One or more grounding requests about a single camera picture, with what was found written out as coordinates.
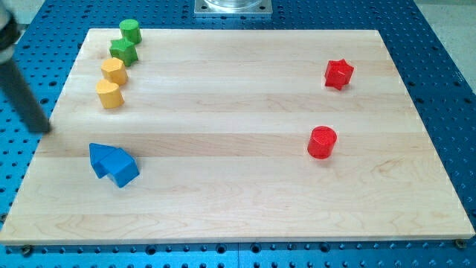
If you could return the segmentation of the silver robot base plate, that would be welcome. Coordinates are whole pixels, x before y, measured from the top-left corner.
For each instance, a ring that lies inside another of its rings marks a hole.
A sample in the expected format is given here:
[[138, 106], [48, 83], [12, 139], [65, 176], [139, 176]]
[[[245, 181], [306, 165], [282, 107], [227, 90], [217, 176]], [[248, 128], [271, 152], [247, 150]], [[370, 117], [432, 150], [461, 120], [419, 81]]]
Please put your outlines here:
[[196, 15], [271, 15], [272, 0], [195, 0]]

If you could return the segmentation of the grey black tool mount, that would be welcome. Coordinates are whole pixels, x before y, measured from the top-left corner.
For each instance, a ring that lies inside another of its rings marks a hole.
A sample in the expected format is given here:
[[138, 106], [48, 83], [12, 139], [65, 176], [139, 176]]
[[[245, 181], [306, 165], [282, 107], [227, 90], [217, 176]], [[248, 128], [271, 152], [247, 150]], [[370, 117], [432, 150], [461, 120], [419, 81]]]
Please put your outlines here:
[[20, 36], [21, 33], [15, 16], [1, 2], [1, 64], [12, 58], [15, 43]]

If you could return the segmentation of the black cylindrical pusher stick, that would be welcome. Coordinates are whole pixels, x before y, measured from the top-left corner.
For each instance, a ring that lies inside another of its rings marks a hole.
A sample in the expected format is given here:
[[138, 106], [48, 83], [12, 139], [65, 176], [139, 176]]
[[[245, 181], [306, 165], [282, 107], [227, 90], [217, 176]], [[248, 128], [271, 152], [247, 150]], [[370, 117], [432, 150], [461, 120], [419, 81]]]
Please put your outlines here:
[[1, 89], [30, 133], [48, 133], [51, 125], [13, 58], [1, 64]]

